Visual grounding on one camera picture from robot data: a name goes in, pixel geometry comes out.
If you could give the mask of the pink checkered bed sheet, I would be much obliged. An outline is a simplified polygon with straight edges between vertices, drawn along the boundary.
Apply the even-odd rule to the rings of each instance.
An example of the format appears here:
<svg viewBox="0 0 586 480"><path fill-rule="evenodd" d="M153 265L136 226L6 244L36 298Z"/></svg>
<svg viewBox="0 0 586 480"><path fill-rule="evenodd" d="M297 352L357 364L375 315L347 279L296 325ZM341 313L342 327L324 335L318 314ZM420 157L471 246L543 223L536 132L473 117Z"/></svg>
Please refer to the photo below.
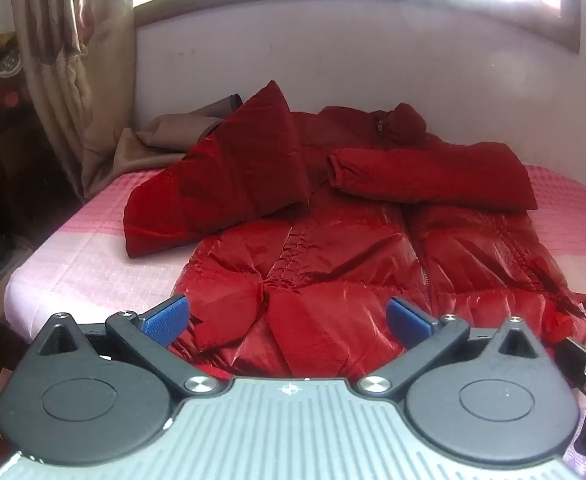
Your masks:
<svg viewBox="0 0 586 480"><path fill-rule="evenodd" d="M529 215L572 292L586 294L586 186L550 169L527 168L537 209ZM4 294L8 325L33 340L50 316L104 321L122 310L142 312L174 294L194 245L131 259L122 218L134 188L154 171L125 174L55 231L11 275Z"/></svg>

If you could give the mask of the red puffer down coat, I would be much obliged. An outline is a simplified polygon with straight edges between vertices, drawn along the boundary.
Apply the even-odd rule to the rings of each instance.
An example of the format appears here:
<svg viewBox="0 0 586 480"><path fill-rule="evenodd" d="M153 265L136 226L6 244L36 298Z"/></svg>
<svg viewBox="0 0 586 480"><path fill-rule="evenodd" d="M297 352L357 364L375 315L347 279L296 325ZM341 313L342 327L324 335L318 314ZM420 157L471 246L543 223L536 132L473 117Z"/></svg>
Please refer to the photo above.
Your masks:
<svg viewBox="0 0 586 480"><path fill-rule="evenodd" d="M450 144L408 104L291 110L267 84L180 162L137 186L127 254L190 244L176 356L219 378L356 380L399 356L400 297L546 346L586 342L586 296L541 244L526 167L504 144Z"/></svg>

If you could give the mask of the beige floral curtain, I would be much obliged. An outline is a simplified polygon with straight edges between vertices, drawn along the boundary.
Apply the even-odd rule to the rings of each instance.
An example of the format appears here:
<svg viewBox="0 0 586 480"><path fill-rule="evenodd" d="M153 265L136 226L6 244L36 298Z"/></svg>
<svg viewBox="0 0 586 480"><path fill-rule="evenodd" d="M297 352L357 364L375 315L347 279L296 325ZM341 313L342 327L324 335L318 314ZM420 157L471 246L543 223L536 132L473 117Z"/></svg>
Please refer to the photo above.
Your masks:
<svg viewBox="0 0 586 480"><path fill-rule="evenodd" d="M27 87L74 191L112 177L133 115L133 0L11 0Z"/></svg>

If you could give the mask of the brown folded blanket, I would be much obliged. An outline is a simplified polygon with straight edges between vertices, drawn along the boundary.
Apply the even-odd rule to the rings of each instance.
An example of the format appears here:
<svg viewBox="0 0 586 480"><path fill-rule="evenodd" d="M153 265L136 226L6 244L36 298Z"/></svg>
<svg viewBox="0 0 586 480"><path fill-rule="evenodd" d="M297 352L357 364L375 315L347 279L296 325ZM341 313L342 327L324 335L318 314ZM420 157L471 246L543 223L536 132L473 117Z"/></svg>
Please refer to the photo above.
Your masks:
<svg viewBox="0 0 586 480"><path fill-rule="evenodd" d="M157 116L140 130L125 128L117 141L112 176L178 162L242 104L238 94L230 94L191 113Z"/></svg>

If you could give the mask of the dark wooden bedside furniture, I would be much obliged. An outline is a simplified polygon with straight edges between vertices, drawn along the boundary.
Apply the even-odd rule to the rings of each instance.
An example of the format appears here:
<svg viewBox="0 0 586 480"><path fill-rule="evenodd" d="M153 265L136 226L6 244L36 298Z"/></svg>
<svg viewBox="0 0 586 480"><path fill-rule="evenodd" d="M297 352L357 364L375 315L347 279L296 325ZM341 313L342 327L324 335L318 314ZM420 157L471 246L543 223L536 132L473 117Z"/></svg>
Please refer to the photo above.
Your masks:
<svg viewBox="0 0 586 480"><path fill-rule="evenodd" d="M35 111L0 113L0 315L12 272L80 205Z"/></svg>

